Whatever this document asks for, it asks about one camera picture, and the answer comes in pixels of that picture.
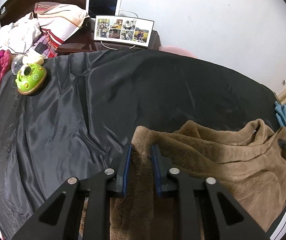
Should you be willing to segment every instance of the black screen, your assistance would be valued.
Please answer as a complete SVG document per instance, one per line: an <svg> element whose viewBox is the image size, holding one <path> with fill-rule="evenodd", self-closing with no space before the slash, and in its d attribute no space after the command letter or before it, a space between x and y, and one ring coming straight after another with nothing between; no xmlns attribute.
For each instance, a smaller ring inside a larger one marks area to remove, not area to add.
<svg viewBox="0 0 286 240"><path fill-rule="evenodd" d="M89 0L89 15L115 15L117 0Z"/></svg>

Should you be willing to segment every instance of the striped blanket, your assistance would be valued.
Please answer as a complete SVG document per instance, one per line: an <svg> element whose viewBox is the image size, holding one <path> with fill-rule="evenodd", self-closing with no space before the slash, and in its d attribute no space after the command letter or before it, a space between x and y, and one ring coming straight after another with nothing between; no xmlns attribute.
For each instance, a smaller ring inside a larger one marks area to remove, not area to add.
<svg viewBox="0 0 286 240"><path fill-rule="evenodd" d="M41 42L47 42L48 51L44 55L48 58L57 56L58 47L89 18L88 13L76 5L55 2L36 3L34 13L37 14L41 31L46 37Z"/></svg>

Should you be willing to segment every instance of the pink plastic chair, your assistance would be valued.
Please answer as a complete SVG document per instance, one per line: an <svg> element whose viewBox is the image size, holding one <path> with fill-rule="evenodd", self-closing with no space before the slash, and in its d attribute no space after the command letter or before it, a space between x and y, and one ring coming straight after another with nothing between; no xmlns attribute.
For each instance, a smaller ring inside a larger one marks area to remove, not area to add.
<svg viewBox="0 0 286 240"><path fill-rule="evenodd" d="M174 46L159 47L159 51L165 51L165 52L169 52L169 53L173 53L173 54L177 54L181 56L197 58L195 55L193 55L188 50L181 49L181 48L174 47Z"/></svg>

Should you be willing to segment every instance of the photo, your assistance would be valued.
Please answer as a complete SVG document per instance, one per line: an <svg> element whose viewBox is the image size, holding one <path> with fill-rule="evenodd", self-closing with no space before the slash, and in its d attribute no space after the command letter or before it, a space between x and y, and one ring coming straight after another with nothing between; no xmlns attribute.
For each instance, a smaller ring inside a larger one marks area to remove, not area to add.
<svg viewBox="0 0 286 240"><path fill-rule="evenodd" d="M135 30L136 21L125 21L123 23L123 29L134 31Z"/></svg>
<svg viewBox="0 0 286 240"><path fill-rule="evenodd" d="M119 39L120 36L121 36L121 30L110 29L110 31L108 32L108 37L109 38Z"/></svg>
<svg viewBox="0 0 286 240"><path fill-rule="evenodd" d="M133 31L122 30L121 40L133 41L133 35L134 35Z"/></svg>
<svg viewBox="0 0 286 240"><path fill-rule="evenodd" d="M107 38L109 25L110 25L110 19L99 19L98 27L96 29L96 36L101 38Z"/></svg>
<svg viewBox="0 0 286 240"><path fill-rule="evenodd" d="M133 41L146 43L148 37L148 30L142 30L140 28L135 28Z"/></svg>
<svg viewBox="0 0 286 240"><path fill-rule="evenodd" d="M112 29L121 29L123 20L110 20L110 28Z"/></svg>

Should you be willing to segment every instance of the triangular cutout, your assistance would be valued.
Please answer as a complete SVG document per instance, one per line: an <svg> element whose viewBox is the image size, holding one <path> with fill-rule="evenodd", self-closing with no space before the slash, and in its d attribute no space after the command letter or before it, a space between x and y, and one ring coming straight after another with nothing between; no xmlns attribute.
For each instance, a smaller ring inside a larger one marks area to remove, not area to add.
<svg viewBox="0 0 286 240"><path fill-rule="evenodd" d="M59 197L48 207L46 211L40 216L39 221L50 226L55 226L59 220L59 216L64 204L65 194L62 193Z"/></svg>
<svg viewBox="0 0 286 240"><path fill-rule="evenodd" d="M231 226L244 220L244 217L221 192L218 192L217 197L227 225Z"/></svg>

